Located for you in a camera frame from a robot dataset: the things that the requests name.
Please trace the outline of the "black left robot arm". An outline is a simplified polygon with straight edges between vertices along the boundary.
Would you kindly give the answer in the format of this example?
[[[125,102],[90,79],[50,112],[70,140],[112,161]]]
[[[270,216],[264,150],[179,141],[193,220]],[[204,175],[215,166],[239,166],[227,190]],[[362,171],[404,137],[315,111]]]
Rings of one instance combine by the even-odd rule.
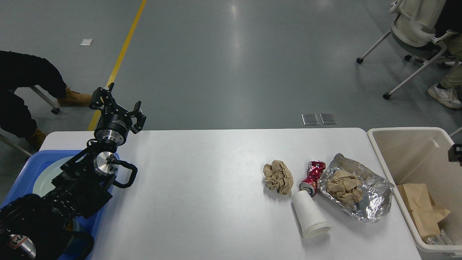
[[[89,108],[101,116],[94,138],[86,148],[65,162],[52,179],[54,189],[45,196],[26,194],[1,208],[1,257],[7,260],[57,260],[74,241],[82,242],[76,260],[84,260],[94,247],[94,237],[69,225],[76,217],[90,218],[112,198],[111,186],[132,186],[138,169],[118,159],[117,148],[128,133],[143,129],[146,116],[141,102],[132,111],[112,96],[114,83],[97,88]]]

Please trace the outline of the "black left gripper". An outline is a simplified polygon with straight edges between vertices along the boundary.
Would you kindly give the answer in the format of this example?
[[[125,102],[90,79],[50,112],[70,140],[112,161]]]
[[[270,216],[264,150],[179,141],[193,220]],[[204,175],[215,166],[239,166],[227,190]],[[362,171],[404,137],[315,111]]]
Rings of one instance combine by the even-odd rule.
[[[103,113],[94,131],[95,138],[97,140],[112,140],[121,146],[126,142],[129,130],[134,134],[142,131],[147,117],[142,113],[141,101],[135,103],[134,109],[127,112],[127,116],[105,114],[118,112],[117,103],[111,94],[113,87],[114,82],[111,82],[107,88],[97,88],[91,96],[88,107]],[[131,118],[136,118],[134,124],[132,124]]]

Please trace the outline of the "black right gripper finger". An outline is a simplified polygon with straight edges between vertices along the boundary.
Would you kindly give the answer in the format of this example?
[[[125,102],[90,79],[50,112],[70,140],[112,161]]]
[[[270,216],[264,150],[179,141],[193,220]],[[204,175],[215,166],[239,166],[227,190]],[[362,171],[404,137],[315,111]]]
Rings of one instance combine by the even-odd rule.
[[[462,145],[453,144],[448,150],[448,161],[462,163]]]

